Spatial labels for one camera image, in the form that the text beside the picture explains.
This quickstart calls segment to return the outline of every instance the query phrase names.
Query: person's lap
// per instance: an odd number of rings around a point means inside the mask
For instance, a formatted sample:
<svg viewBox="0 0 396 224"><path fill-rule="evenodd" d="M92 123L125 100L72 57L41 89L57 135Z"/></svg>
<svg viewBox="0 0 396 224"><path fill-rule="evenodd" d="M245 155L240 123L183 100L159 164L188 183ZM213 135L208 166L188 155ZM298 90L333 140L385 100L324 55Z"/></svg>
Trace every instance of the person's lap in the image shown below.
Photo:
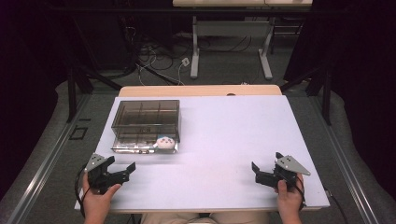
<svg viewBox="0 0 396 224"><path fill-rule="evenodd" d="M220 212L200 218L198 213L146 213L141 224L265 224L269 222L265 212Z"/></svg>

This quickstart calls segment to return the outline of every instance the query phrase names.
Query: white object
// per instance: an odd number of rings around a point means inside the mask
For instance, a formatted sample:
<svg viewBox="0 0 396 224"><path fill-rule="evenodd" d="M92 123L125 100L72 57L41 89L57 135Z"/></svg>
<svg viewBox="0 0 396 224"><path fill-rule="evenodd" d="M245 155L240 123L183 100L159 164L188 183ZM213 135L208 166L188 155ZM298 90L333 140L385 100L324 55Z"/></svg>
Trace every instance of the white object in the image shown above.
<svg viewBox="0 0 396 224"><path fill-rule="evenodd" d="M164 136L164 137L157 139L157 142L154 146L159 149L172 149L172 148L175 148L175 144L176 144L175 140L173 140L170 137Z"/></svg>
<svg viewBox="0 0 396 224"><path fill-rule="evenodd" d="M190 61L188 58L184 58L183 60L181 60L181 62L183 63L184 66L187 66L190 64Z"/></svg>

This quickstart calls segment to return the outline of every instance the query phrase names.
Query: clear storage box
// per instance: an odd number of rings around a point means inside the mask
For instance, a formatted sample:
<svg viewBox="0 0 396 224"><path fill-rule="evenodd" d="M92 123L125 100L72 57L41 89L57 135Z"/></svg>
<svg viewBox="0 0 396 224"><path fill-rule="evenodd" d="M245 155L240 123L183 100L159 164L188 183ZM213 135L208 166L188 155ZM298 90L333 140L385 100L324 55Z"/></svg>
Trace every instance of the clear storage box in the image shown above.
<svg viewBox="0 0 396 224"><path fill-rule="evenodd" d="M121 101L111 126L119 153L174 153L180 142L179 100Z"/></svg>

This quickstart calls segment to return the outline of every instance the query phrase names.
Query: human arm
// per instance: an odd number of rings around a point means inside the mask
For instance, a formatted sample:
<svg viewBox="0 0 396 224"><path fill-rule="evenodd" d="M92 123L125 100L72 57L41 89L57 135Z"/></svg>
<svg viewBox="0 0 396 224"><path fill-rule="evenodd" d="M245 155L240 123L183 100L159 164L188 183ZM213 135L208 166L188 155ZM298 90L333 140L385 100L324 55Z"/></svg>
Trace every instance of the human arm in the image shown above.
<svg viewBox="0 0 396 224"><path fill-rule="evenodd" d="M90 189L88 175L84 174L82 188L85 193L83 196L85 224L99 224L105 222L108 210L110 209L110 201L120 187L120 184L116 184L110 187L103 195L95 194L93 190Z"/></svg>
<svg viewBox="0 0 396 224"><path fill-rule="evenodd" d="M297 174L297 176L301 181L298 180L296 186L303 190L303 177L301 174ZM279 180L277 193L277 207L283 224L301 224L299 211L303 197L300 192L296 188L288 191L286 181Z"/></svg>

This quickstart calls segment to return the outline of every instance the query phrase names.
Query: desk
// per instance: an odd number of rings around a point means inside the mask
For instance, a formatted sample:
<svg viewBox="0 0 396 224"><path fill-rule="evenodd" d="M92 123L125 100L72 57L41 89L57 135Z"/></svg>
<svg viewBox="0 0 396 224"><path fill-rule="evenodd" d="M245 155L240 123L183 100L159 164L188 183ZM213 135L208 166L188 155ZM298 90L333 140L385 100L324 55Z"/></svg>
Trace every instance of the desk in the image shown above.
<svg viewBox="0 0 396 224"><path fill-rule="evenodd" d="M203 96L196 96L206 88ZM176 96L179 89L188 96ZM276 210L276 194L255 183L251 162L272 172L277 151L292 155L312 173L304 177L305 209L329 206L289 102L278 87L128 87L120 95L111 108L96 153L115 157L110 172L124 170L134 161L136 170L114 196L110 212ZM178 153L114 153L111 124L120 101L154 99L180 100Z"/></svg>
<svg viewBox="0 0 396 224"><path fill-rule="evenodd" d="M174 7L310 7L312 0L173 0ZM269 21L198 21L192 17L191 78L198 77L198 36L266 36L263 48L259 49L262 71L266 79L272 79L267 59L275 18Z"/></svg>

